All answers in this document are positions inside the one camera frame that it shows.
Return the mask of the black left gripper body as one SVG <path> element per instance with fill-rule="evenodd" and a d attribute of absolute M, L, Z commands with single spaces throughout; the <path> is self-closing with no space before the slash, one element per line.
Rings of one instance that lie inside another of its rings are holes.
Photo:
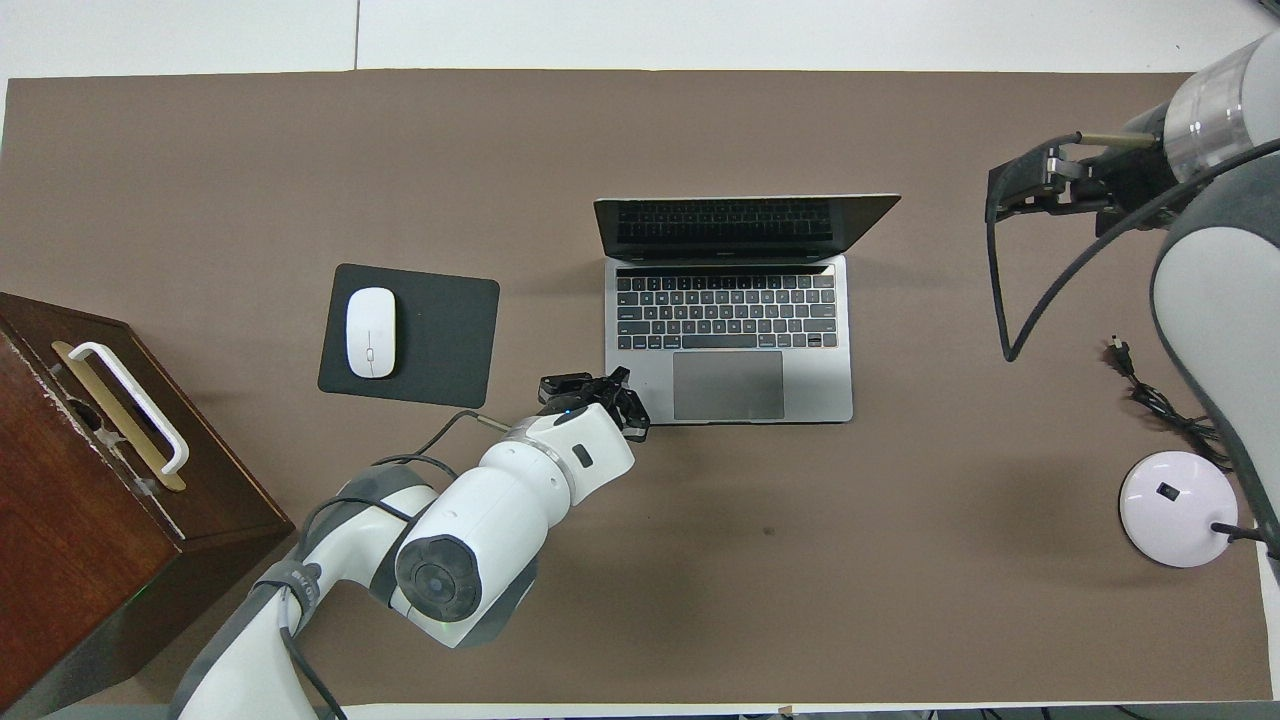
<path fill-rule="evenodd" d="M 547 386 L 545 414 L 561 415 L 599 404 L 613 419 L 622 437 L 643 443 L 648 438 L 650 418 L 637 393 L 625 386 Z"/>

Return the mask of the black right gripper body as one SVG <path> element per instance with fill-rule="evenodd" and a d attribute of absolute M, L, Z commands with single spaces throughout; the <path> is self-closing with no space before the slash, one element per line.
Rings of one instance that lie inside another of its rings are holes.
<path fill-rule="evenodd" d="M 1094 210 L 1094 236 L 1172 187 L 1162 149 L 1106 149 L 1084 160 L 1087 174 L 1075 181 L 1075 202 Z"/>

